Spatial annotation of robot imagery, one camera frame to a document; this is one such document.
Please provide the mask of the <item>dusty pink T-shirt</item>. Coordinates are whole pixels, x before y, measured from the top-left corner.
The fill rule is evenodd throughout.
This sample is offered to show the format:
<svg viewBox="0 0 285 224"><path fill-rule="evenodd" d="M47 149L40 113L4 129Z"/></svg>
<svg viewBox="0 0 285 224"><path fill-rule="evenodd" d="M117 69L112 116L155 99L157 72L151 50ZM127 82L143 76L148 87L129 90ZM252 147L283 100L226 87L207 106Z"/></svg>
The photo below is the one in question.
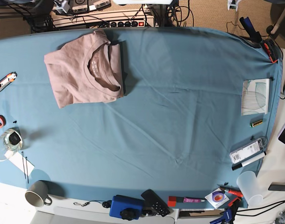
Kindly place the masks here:
<svg viewBox="0 0 285 224"><path fill-rule="evenodd" d="M46 54L44 63L59 108L124 96L120 45L112 45L101 29Z"/></svg>

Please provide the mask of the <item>blue table cloth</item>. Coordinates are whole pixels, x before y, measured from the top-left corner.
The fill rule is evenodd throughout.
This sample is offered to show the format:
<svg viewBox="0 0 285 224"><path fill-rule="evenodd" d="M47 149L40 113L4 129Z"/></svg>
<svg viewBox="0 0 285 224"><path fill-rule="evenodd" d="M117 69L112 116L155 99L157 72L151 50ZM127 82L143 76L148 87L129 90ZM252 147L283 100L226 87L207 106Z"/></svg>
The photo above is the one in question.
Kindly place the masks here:
<svg viewBox="0 0 285 224"><path fill-rule="evenodd" d="M151 189L205 197L218 184L236 185L229 154L270 137L283 63L235 35L208 28L106 28L121 46L126 95L114 102L59 108L44 56L90 29L0 40L0 79L17 79L0 93L7 128L25 139L35 166L29 183L10 161L0 182L20 188L42 180L52 195L108 200L140 198ZM270 79L267 114L241 115L245 80ZM250 123L263 119L251 128Z"/></svg>

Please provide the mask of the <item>black remote control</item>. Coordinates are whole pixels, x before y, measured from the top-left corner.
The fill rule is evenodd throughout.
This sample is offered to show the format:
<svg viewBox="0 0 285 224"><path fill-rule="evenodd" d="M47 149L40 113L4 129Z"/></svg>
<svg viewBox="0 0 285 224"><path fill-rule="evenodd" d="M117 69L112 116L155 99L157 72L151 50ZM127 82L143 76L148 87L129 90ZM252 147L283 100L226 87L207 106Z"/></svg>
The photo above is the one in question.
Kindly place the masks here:
<svg viewBox="0 0 285 224"><path fill-rule="evenodd" d="M141 197L150 205L157 215L165 217L171 213L168 205L153 190L148 189L141 194Z"/></svg>

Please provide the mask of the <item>red block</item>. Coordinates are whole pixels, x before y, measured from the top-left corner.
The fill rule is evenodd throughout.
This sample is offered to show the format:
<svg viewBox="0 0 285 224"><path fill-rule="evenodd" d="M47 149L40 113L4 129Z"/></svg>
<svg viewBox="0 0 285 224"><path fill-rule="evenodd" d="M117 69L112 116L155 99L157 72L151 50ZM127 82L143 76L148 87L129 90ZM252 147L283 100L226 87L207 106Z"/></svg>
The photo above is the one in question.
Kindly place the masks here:
<svg viewBox="0 0 285 224"><path fill-rule="evenodd" d="M168 206L169 207L176 207L176 204L177 203L180 203L180 198L179 197L176 197L176 196L169 196L168 197Z"/></svg>

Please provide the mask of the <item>purple tube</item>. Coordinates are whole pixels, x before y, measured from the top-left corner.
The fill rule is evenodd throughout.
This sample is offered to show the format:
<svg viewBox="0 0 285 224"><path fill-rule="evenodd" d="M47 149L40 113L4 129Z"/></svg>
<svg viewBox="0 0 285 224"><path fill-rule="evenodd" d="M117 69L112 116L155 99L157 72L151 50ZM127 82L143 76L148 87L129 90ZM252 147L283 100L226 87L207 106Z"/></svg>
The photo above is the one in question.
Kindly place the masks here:
<svg viewBox="0 0 285 224"><path fill-rule="evenodd" d="M190 197L183 198L183 203L202 203L202 202L205 202L205 200L200 198L190 198Z"/></svg>

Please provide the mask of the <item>white marker pen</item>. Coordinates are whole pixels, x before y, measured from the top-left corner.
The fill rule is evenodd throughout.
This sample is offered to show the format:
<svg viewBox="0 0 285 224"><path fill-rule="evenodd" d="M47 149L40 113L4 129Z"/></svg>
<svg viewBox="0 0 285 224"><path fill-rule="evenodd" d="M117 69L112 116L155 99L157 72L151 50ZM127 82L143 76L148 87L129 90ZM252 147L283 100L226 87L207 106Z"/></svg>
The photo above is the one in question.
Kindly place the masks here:
<svg viewBox="0 0 285 224"><path fill-rule="evenodd" d="M243 162L241 162L241 163L238 163L238 164L236 164L236 165L233 165L233 166L232 166L232 170L234 171L234 170L240 169L240 168L242 168L242 167L245 167L245 166L247 166L247 165L249 165L249 164L252 164L252 163L254 163L255 161L260 160L261 158L265 157L266 155L267 155L266 152L262 152L262 153L260 153L260 154L258 154L258 155L256 155L256 156L254 156L254 157L251 157L250 159L247 159L247 160L245 160L245 161L243 161Z"/></svg>

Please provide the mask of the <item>disc in paper sleeve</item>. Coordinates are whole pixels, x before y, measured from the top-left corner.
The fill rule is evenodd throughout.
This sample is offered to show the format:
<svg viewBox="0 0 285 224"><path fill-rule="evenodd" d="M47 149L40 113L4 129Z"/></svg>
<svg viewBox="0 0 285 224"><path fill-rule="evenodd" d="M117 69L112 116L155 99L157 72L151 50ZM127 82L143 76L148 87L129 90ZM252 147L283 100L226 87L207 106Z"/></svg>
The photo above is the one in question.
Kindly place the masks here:
<svg viewBox="0 0 285 224"><path fill-rule="evenodd" d="M229 201L229 198L226 196L225 192L220 188L217 188L207 196L205 199L215 208L221 207L223 204Z"/></svg>

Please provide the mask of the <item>translucent plastic cup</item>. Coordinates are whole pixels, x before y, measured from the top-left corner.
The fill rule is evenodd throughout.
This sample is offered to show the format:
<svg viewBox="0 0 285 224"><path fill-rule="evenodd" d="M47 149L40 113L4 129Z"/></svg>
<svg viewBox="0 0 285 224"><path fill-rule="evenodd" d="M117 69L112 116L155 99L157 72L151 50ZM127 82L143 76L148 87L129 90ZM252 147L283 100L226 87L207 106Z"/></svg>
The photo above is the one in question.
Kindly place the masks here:
<svg viewBox="0 0 285 224"><path fill-rule="evenodd" d="M236 184L249 206L258 206L263 201L263 195L256 174L253 171L241 173Z"/></svg>

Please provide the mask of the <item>black zip tie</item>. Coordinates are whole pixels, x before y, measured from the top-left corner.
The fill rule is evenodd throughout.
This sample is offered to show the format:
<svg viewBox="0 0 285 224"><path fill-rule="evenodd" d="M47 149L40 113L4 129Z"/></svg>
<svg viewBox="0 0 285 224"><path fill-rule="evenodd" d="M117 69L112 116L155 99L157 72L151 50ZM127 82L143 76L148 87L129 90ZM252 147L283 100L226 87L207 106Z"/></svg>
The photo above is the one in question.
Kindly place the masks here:
<svg viewBox="0 0 285 224"><path fill-rule="evenodd" d="M27 183L29 183L29 172L28 172L28 159L26 156L24 156L24 152L22 151L22 164L23 164L23 172L25 179L27 180Z"/></svg>

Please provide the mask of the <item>white paper card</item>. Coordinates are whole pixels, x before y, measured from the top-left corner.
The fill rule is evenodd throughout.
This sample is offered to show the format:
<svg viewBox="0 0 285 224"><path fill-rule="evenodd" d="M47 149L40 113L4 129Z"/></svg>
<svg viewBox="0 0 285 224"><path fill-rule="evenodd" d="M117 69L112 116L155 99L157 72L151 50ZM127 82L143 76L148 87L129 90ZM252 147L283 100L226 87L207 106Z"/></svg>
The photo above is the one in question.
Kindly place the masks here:
<svg viewBox="0 0 285 224"><path fill-rule="evenodd" d="M22 155L20 153L15 153L9 161L13 163L18 169L23 172L23 164L22 164ZM35 166L28 161L28 175L30 176L31 172L34 170Z"/></svg>

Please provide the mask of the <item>blue black clamp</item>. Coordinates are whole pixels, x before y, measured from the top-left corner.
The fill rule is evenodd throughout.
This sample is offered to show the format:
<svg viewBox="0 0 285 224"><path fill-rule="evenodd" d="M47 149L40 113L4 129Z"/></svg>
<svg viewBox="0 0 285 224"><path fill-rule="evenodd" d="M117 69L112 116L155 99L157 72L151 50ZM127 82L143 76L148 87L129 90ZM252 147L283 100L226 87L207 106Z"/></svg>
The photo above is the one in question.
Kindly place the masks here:
<svg viewBox="0 0 285 224"><path fill-rule="evenodd" d="M229 208L224 210L222 216L216 220L209 222L210 224L233 224L235 220L235 215L240 207L241 198L238 197L232 201L232 204Z"/></svg>
<svg viewBox="0 0 285 224"><path fill-rule="evenodd" d="M253 24L251 23L249 17L246 17L246 18L241 17L239 19L239 21L242 24L245 31L248 33L251 41L253 41L255 43L260 43L262 41L261 34L255 30L255 28L253 27Z"/></svg>

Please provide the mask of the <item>red tape roll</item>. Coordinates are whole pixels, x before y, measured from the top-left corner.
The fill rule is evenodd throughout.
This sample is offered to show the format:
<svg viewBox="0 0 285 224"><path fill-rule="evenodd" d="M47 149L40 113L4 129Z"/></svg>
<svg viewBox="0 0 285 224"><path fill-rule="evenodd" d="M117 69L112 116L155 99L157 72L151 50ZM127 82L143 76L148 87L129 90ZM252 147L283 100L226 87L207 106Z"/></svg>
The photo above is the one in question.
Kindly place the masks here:
<svg viewBox="0 0 285 224"><path fill-rule="evenodd" d="M6 124L4 116L0 115L0 128L3 128Z"/></svg>

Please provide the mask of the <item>red black cutter tool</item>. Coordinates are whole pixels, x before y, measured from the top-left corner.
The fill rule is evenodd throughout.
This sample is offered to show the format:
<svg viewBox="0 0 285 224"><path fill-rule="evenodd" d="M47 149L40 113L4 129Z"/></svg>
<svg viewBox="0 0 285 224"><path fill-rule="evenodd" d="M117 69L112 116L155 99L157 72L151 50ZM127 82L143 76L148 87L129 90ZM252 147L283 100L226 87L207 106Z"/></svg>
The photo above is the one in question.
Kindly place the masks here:
<svg viewBox="0 0 285 224"><path fill-rule="evenodd" d="M272 39L263 40L262 48L265 50L272 63L278 62L278 51L276 49L276 44Z"/></svg>

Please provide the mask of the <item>orange white utility knife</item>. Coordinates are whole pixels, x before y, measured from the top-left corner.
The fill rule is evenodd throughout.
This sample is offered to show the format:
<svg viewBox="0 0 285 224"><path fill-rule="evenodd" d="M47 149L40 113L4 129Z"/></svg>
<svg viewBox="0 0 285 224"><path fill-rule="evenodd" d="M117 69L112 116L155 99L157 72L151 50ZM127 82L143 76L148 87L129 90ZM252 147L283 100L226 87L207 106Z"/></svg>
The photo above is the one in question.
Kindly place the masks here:
<svg viewBox="0 0 285 224"><path fill-rule="evenodd" d="M7 74L0 80L0 92L17 78L16 72Z"/></svg>

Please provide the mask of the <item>red handled screwdriver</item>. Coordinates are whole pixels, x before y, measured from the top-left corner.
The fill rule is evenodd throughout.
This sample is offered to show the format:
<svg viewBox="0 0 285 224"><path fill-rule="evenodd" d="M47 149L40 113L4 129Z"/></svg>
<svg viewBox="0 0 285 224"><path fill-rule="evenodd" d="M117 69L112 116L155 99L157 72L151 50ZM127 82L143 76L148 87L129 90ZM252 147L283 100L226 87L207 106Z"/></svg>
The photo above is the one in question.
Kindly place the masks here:
<svg viewBox="0 0 285 224"><path fill-rule="evenodd" d="M235 195L235 196L240 197L240 198L243 197L242 192L240 190L238 190L238 189L234 189L234 188L231 188L231 187L228 187L228 186L225 186L225 185L218 185L218 187L222 191L228 192L229 194Z"/></svg>

